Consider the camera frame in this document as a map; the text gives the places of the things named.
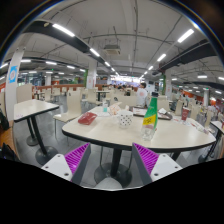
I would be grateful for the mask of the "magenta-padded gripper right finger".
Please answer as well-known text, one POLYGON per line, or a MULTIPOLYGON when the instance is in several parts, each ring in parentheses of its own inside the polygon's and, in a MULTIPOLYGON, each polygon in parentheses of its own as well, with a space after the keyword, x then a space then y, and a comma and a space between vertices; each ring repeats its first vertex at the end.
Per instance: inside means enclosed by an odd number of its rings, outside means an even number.
POLYGON ((182 167, 167 154, 158 155, 137 143, 132 144, 132 155, 135 158, 144 185, 150 184, 182 169, 182 167))

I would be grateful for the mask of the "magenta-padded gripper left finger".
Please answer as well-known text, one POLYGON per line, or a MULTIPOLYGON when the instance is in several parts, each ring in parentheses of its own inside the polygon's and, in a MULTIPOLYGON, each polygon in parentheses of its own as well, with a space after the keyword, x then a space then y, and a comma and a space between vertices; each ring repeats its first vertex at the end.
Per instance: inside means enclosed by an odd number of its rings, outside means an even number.
POLYGON ((91 154, 91 145, 86 143, 66 155, 56 154, 42 169, 79 185, 91 154))

